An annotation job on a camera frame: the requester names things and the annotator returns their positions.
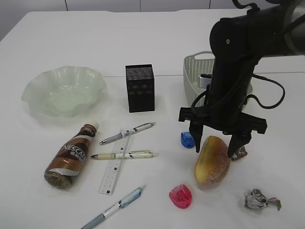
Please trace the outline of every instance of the bread roll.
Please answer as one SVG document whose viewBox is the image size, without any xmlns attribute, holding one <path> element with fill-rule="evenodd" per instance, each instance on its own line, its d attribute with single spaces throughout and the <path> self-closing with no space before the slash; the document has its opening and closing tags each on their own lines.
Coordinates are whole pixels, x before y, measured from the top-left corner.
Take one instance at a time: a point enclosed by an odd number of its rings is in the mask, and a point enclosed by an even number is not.
<svg viewBox="0 0 305 229">
<path fill-rule="evenodd" d="M 205 140 L 194 170 L 199 184 L 215 184 L 225 177 L 231 161 L 227 152 L 228 146 L 222 139 L 209 136 Z"/>
</svg>

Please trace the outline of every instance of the robotic arm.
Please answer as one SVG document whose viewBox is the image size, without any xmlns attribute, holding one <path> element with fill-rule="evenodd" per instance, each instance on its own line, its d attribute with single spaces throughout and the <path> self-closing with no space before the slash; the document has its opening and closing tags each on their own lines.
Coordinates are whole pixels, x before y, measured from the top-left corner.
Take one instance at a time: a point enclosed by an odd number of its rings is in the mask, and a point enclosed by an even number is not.
<svg viewBox="0 0 305 229">
<path fill-rule="evenodd" d="M 212 81 L 192 107 L 181 108 L 179 114 L 180 122 L 190 121 L 196 152 L 204 125 L 232 135 L 230 158 L 250 142 L 252 130 L 264 134 L 266 120 L 242 112 L 255 66 L 263 57 L 305 54 L 305 0 L 267 1 L 279 5 L 260 10 L 251 3 L 247 15 L 222 18 L 212 28 Z M 246 7 L 233 2 L 238 8 Z M 203 96 L 204 105 L 195 107 Z"/>
</svg>

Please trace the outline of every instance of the ballpoint pen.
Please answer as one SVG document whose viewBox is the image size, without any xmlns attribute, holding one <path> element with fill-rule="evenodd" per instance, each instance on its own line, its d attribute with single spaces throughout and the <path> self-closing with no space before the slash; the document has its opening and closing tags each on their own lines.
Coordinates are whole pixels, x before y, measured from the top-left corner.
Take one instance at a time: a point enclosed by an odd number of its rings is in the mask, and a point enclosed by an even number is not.
<svg viewBox="0 0 305 229">
<path fill-rule="evenodd" d="M 131 130 L 131 134 L 135 134 L 135 133 L 137 133 L 139 131 L 146 130 L 146 129 L 154 126 L 154 125 L 156 125 L 156 123 L 145 123 L 143 125 L 137 126 L 137 127 L 135 127 L 134 129 Z M 102 140 L 100 142 L 100 144 L 104 145 L 106 143 L 114 142 L 114 141 L 119 140 L 119 139 L 121 139 L 123 137 L 124 136 L 122 135 L 122 133 L 119 133 L 119 134 L 117 134 L 115 136 L 112 136 L 112 137 L 106 138 L 105 140 Z"/>
<path fill-rule="evenodd" d="M 135 189 L 132 193 L 121 199 L 119 202 L 112 205 L 110 208 L 105 210 L 103 213 L 99 214 L 97 217 L 95 217 L 93 220 L 91 220 L 89 223 L 87 223 L 85 226 L 83 226 L 81 229 L 92 229 L 95 226 L 102 223 L 105 219 L 107 219 L 109 216 L 111 216 L 114 212 L 118 211 L 121 208 L 126 207 L 133 201 L 135 201 L 137 198 L 141 196 L 141 193 L 145 189 L 145 186 L 139 187 Z"/>
<path fill-rule="evenodd" d="M 123 154 L 96 154 L 92 155 L 92 159 L 120 159 L 122 158 Z M 157 156 L 157 154 L 153 154 L 149 150 L 138 150 L 138 151 L 131 151 L 125 154 L 124 159 L 134 159 L 134 158 L 152 158 Z"/>
</svg>

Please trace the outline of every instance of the tabletop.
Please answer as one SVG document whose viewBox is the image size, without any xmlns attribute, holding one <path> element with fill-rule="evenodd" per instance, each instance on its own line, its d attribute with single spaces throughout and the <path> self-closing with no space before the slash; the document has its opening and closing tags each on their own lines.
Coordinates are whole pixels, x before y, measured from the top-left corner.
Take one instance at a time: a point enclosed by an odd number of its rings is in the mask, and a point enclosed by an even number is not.
<svg viewBox="0 0 305 229">
<path fill-rule="evenodd" d="M 286 99 L 274 110 L 249 102 L 245 112 L 267 119 L 266 134 L 253 132 L 246 146 L 249 155 L 231 163 L 221 183 L 200 187 L 193 176 L 199 155 L 180 143 L 180 133 L 187 131 L 189 124 L 178 122 L 180 107 L 187 106 L 182 76 L 155 77 L 154 112 L 129 113 L 125 78 L 105 77 L 107 89 L 86 114 L 54 118 L 30 113 L 20 97 L 32 75 L 18 72 L 18 68 L 11 69 L 17 81 L 10 77 L 0 85 L 0 228 L 81 228 L 143 184 L 147 188 L 138 200 L 96 229 L 304 228 L 303 73 L 264 74 L 283 84 Z M 274 104 L 281 96 L 281 89 L 270 83 L 253 79 L 252 85 L 264 104 Z M 67 190 L 53 188 L 43 178 L 59 148 L 90 119 L 100 124 L 90 155 L 111 152 L 114 143 L 100 146 L 98 142 L 120 128 L 156 122 L 156 126 L 132 135 L 129 150 L 149 149 L 158 156 L 124 161 L 112 196 L 98 193 L 107 161 L 88 159 L 76 183 Z M 229 142 L 228 136 L 205 127 L 203 140 L 210 135 Z M 169 198 L 171 189 L 182 183 L 193 194 L 187 209 L 177 208 Z M 244 192 L 253 188 L 279 198 L 282 209 L 244 208 Z"/>
<path fill-rule="evenodd" d="M 0 42 L 0 74 L 33 77 L 64 65 L 124 76 L 125 66 L 152 64 L 155 75 L 182 75 L 186 56 L 209 51 L 213 25 L 246 10 L 177 12 L 31 12 Z M 303 56 L 265 58 L 256 73 L 305 72 Z"/>
</svg>

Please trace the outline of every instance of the white ruler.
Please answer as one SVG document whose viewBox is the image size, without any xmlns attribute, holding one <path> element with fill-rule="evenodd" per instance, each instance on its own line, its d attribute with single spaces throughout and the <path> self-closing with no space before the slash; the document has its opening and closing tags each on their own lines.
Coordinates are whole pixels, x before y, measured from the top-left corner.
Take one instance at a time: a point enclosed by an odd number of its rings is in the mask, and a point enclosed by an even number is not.
<svg viewBox="0 0 305 229">
<path fill-rule="evenodd" d="M 120 168 L 122 166 L 123 158 L 125 157 L 126 148 L 131 136 L 131 132 L 129 130 L 125 131 L 123 129 L 120 130 L 120 133 L 124 136 L 123 138 L 117 140 L 115 142 L 112 153 L 114 154 L 122 154 L 121 159 L 109 160 L 109 163 L 106 168 L 105 175 L 103 177 L 99 193 L 103 193 L 106 195 L 112 195 L 114 192 L 114 188 L 116 182 L 118 180 L 118 175 Z"/>
</svg>

